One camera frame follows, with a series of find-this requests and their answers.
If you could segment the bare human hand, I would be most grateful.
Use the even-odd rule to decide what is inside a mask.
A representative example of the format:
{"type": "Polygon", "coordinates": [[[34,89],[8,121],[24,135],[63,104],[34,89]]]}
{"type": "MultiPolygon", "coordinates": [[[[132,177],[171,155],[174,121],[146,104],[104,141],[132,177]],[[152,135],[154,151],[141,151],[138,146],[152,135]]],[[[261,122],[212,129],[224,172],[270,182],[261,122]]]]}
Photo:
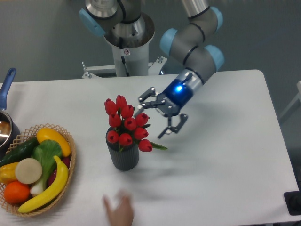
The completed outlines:
{"type": "Polygon", "coordinates": [[[118,192],[118,206],[113,209],[108,196],[103,196],[103,204],[110,226],[131,226],[134,220],[134,208],[130,193],[121,190],[118,192]]]}

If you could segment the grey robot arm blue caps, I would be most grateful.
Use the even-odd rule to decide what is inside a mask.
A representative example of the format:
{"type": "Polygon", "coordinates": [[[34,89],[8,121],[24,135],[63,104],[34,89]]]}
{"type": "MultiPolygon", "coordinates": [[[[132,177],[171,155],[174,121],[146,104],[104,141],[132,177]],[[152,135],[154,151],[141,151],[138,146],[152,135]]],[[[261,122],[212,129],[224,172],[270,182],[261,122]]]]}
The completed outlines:
{"type": "MultiPolygon", "coordinates": [[[[221,12],[206,0],[184,0],[182,5],[189,24],[181,31],[168,29],[159,46],[184,69],[161,93],[149,88],[139,96],[140,113],[154,108],[168,120],[179,116],[179,123],[168,123],[163,135],[180,131],[188,118],[181,109],[224,63],[224,55],[216,46],[203,46],[221,27],[221,12]]],[[[104,37],[111,45],[118,77],[148,75],[149,42],[155,28],[139,0],[87,0],[79,17],[93,35],[104,37]]]]}

